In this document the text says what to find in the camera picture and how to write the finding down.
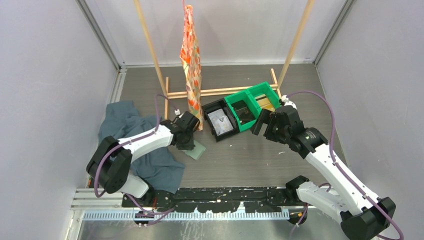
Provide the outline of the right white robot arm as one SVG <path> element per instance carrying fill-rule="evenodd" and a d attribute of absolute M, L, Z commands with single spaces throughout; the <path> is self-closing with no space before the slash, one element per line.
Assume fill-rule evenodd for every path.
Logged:
<path fill-rule="evenodd" d="M 338 222 L 350 240 L 371 240 L 390 226 L 387 218 L 393 217 L 396 204 L 365 186 L 336 156 L 319 130 L 304 126 L 293 105 L 286 104 L 275 111 L 262 109 L 251 132 L 258 135 L 264 124 L 267 127 L 263 135 L 267 140 L 287 144 L 337 192 L 333 195 L 299 175 L 285 185 L 288 203 L 315 206 Z"/>

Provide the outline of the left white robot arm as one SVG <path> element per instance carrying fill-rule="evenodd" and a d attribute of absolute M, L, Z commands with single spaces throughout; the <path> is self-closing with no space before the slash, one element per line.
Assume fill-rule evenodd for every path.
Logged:
<path fill-rule="evenodd" d="M 188 111 L 175 114 L 173 120 L 160 120 L 155 127 L 135 136 L 120 139 L 107 136 L 100 142 L 86 166 L 86 172 L 94 179 L 96 197 L 121 192 L 134 197 L 141 207 L 153 202 L 150 186 L 131 173 L 130 168 L 135 160 L 159 148 L 195 149 L 194 132 L 200 120 Z"/>

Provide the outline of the green card holder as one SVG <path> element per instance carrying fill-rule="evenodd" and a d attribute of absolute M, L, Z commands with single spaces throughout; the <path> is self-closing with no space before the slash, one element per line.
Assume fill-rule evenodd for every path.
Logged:
<path fill-rule="evenodd" d="M 196 140 L 194 140 L 193 143 L 194 143 L 194 148 L 192 150 L 182 150 L 182 151 L 187 156 L 189 156 L 192 159 L 197 161 L 202 156 L 202 154 L 205 152 L 206 147 Z"/>

